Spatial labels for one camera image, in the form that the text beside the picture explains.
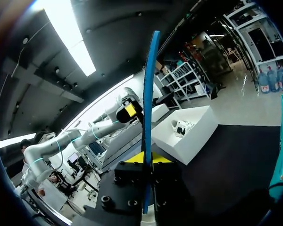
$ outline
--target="cable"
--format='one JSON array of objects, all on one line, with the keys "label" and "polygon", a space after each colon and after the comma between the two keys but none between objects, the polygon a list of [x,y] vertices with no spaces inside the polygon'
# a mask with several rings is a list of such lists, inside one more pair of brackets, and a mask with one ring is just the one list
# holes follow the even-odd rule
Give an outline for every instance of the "cable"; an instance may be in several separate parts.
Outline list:
[{"label": "cable", "polygon": [[276,183],[274,185],[271,185],[271,186],[268,187],[268,189],[272,189],[272,188],[278,187],[278,186],[283,186],[283,182],[279,182],[279,183]]},{"label": "cable", "polygon": [[15,73],[16,69],[17,69],[18,66],[19,66],[21,54],[22,54],[23,50],[25,49],[25,47],[27,46],[27,44],[28,44],[28,43],[37,35],[37,33],[39,33],[47,24],[49,24],[49,21],[48,21],[46,24],[44,24],[39,30],[37,30],[37,32],[36,32],[35,34],[33,34],[33,36],[28,40],[28,42],[25,44],[25,46],[21,49],[20,54],[19,54],[19,58],[18,58],[18,62],[17,62],[16,66],[15,66],[15,68],[14,68],[12,74],[11,74],[11,77],[14,76],[14,73]]}]

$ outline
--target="fluorescent light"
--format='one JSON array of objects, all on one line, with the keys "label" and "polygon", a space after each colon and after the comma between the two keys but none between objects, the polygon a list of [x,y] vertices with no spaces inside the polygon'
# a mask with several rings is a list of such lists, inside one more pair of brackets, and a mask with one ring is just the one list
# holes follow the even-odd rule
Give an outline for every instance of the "fluorescent light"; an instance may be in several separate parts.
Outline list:
[{"label": "fluorescent light", "polygon": [[89,76],[96,71],[84,41],[79,42],[69,49],[69,52],[86,76]]},{"label": "fluorescent light", "polygon": [[224,34],[211,34],[210,37],[223,37]]},{"label": "fluorescent light", "polygon": [[32,133],[32,134],[23,135],[23,136],[20,136],[20,137],[14,137],[14,138],[11,138],[11,139],[2,140],[2,141],[0,141],[0,148],[19,143],[24,139],[27,139],[27,140],[33,139],[35,136],[36,136],[36,133]]},{"label": "fluorescent light", "polygon": [[232,27],[227,26],[227,25],[225,25],[225,24],[223,24],[222,26],[223,26],[223,27],[228,27],[228,28],[230,28],[230,29],[233,29]]},{"label": "fluorescent light", "polygon": [[129,81],[130,79],[133,78],[133,74],[130,75],[128,78],[125,78],[124,80],[122,80],[120,83],[116,84],[115,86],[113,86],[112,88],[108,89],[105,93],[103,93],[102,95],[100,95],[98,98],[95,99],[95,101],[93,101],[91,104],[89,104],[84,110],[82,110],[74,119],[71,120],[71,122],[64,128],[64,130],[69,129],[69,127],[71,127],[71,125],[73,125],[83,114],[86,113],[86,111],[88,111],[93,105],[95,105],[98,101],[100,101],[102,98],[104,98],[106,95],[108,95],[109,93],[111,93],[113,90],[117,89],[118,87],[120,87],[121,85],[123,85],[124,83],[126,83],[127,81]]},{"label": "fluorescent light", "polygon": [[44,10],[62,42],[86,76],[96,71],[83,42],[70,0],[45,0]]}]

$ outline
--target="ceiling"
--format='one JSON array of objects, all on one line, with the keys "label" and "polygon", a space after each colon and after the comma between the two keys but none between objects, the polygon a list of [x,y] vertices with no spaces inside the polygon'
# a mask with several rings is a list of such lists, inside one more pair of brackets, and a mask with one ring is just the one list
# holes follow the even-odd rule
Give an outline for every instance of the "ceiling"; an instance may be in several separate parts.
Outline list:
[{"label": "ceiling", "polygon": [[[97,69],[88,77],[70,56],[45,12],[27,10],[6,43],[0,73],[0,139],[46,127],[62,129],[107,89],[140,71],[153,31],[161,31],[163,42],[197,1],[72,0]],[[25,37],[31,38],[26,45],[22,43]],[[10,149],[1,152],[19,152],[18,148]]]}]

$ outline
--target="person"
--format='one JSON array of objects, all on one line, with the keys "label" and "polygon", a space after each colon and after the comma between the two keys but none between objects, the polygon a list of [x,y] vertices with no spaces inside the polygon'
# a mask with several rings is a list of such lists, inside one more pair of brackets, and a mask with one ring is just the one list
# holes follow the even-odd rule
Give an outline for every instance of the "person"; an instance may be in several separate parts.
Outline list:
[{"label": "person", "polygon": [[[30,146],[32,143],[29,140],[22,140],[20,143],[21,152],[24,153],[25,149]],[[23,159],[24,165],[22,168],[22,173],[25,174],[29,168],[29,165]],[[53,209],[56,211],[60,211],[62,206],[66,203],[67,197],[64,196],[51,182],[56,182],[57,177],[52,176],[49,177],[48,180],[44,180],[37,191],[37,194]]]}]

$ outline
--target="bolt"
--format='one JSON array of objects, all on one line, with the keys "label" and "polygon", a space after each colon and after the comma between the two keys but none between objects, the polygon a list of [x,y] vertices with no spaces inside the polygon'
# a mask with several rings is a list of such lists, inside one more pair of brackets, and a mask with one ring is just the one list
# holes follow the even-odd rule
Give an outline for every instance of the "bolt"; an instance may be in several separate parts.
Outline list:
[{"label": "bolt", "polygon": [[136,200],[129,200],[128,201],[128,206],[137,206],[138,202]]}]

